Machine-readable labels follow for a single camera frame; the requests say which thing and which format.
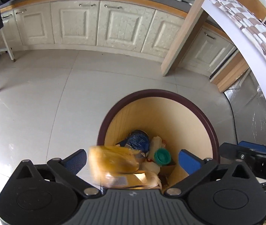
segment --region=trash can rim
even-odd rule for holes
[[[131,102],[134,102],[136,100],[142,99],[142,98],[148,98],[148,97],[161,97],[161,98],[167,98],[173,101],[176,101],[185,107],[187,107],[189,110],[191,110],[201,121],[201,123],[204,125],[210,141],[212,145],[212,151],[213,151],[213,159],[217,160],[220,162],[220,155],[219,155],[219,143],[217,139],[217,135],[215,133],[215,130],[210,123],[209,119],[207,116],[190,100],[187,98],[174,93],[170,91],[165,91],[165,90],[159,90],[159,89],[149,89],[149,90],[142,90],[142,91],[137,91],[134,93],[131,93],[124,98],[122,98],[120,101],[118,101],[107,113],[105,116],[99,130],[98,134],[98,139],[97,139],[97,146],[98,145],[104,145],[105,142],[105,137],[106,137],[106,132],[108,130],[108,127],[110,123],[112,122],[113,118],[115,115],[126,105],[130,104]]]

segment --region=wooden post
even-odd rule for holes
[[[161,71],[163,76],[170,69],[175,69],[178,66],[205,23],[208,14],[201,8],[203,2],[204,0],[195,0],[191,6],[183,25],[162,62]]]

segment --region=checkered cloth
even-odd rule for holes
[[[219,7],[255,45],[266,60],[266,27],[236,0],[210,0]]]

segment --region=white cabinet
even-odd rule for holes
[[[165,57],[183,23],[182,18],[156,10],[141,52]]]
[[[2,13],[2,20],[3,20],[3,32],[5,35],[5,39],[8,45],[12,48],[12,50],[17,50],[21,47],[22,41],[19,34],[18,26],[16,24],[16,19],[13,11]],[[4,48],[5,43],[3,41],[1,32],[0,32],[0,48]]]
[[[210,76],[235,46],[206,29],[201,29],[179,67]]]
[[[128,3],[101,1],[97,46],[141,52],[154,11]]]
[[[98,0],[51,2],[56,44],[96,45]]]
[[[23,45],[54,44],[50,3],[14,10]]]

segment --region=yellow plastic bag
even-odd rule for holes
[[[135,155],[139,150],[118,146],[93,146],[89,151],[89,165],[97,185],[106,188],[153,188],[161,187],[158,176],[138,171]]]

